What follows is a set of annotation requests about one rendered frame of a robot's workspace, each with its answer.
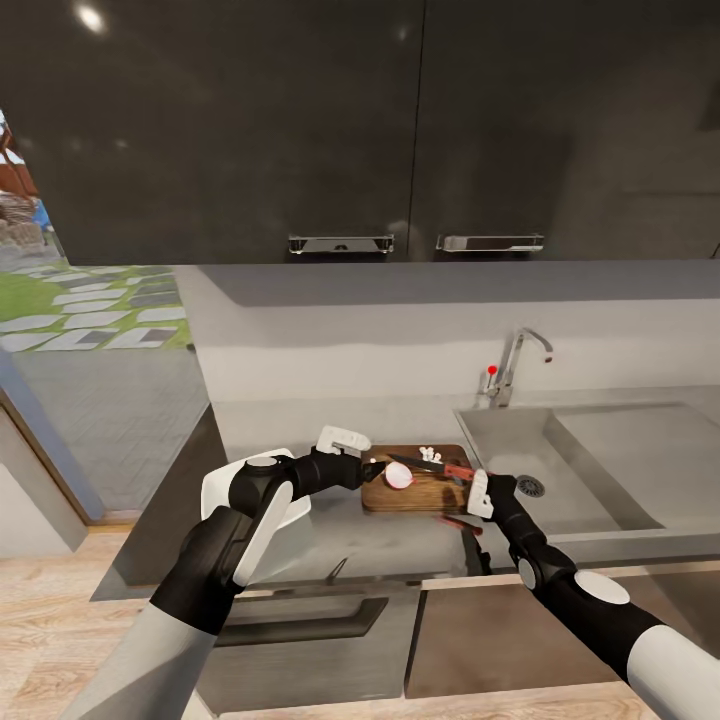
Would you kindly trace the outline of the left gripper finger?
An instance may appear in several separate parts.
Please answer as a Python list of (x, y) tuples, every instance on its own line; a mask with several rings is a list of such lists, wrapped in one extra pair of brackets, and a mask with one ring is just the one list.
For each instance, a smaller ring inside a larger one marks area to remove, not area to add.
[(381, 473), (384, 473), (386, 466), (386, 461), (364, 464), (361, 468), (360, 486), (364, 482), (371, 483), (371, 481), (374, 481)]

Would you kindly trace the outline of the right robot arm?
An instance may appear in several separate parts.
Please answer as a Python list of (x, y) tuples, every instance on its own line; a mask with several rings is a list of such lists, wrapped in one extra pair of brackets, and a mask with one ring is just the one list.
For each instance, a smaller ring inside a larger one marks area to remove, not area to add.
[(469, 513), (495, 521), (523, 583), (608, 663), (660, 720), (720, 720), (720, 661), (631, 602), (621, 585), (578, 571), (514, 496), (513, 475), (475, 470)]

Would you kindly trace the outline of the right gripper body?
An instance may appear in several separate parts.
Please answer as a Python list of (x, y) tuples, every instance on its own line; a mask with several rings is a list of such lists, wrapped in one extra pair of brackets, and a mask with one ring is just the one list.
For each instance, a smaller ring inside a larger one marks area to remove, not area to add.
[(510, 516), (528, 516), (530, 520), (533, 520), (514, 496), (516, 486), (517, 479), (513, 475), (489, 474), (487, 495), (493, 505), (493, 512), (487, 520), (488, 522), (495, 521), (499, 529), (504, 528), (504, 524)]

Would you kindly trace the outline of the parer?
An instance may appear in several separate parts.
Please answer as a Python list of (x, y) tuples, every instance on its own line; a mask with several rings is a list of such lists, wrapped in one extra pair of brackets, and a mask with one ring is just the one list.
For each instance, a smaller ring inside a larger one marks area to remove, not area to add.
[(423, 460), (420, 460), (398, 455), (391, 455), (391, 457), (395, 461), (398, 461), (399, 463), (404, 463), (405, 465), (411, 467), (420, 467), (421, 469), (426, 469), (427, 471), (441, 472), (442, 474), (447, 476), (459, 477), (459, 479), (473, 480), (475, 476), (475, 469), (457, 467), (453, 464), (442, 464), (432, 459), (430, 460), (424, 458)]

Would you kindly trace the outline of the cutting board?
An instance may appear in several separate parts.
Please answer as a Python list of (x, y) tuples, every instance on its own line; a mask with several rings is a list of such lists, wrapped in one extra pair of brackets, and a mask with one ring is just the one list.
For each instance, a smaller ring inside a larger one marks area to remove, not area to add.
[[(432, 456), (442, 464), (472, 469), (462, 445), (430, 445)], [(386, 461), (390, 465), (395, 460), (391, 455), (407, 456), (423, 460), (425, 454), (421, 445), (371, 445), (368, 451), (361, 451), (362, 464)], [(417, 480), (406, 489), (393, 489), (381, 473), (371, 483), (362, 485), (362, 506), (367, 511), (428, 511), (428, 510), (466, 510), (473, 480), (464, 479), (460, 486), (455, 476), (441, 472), (427, 471), (420, 467), (406, 465)]]

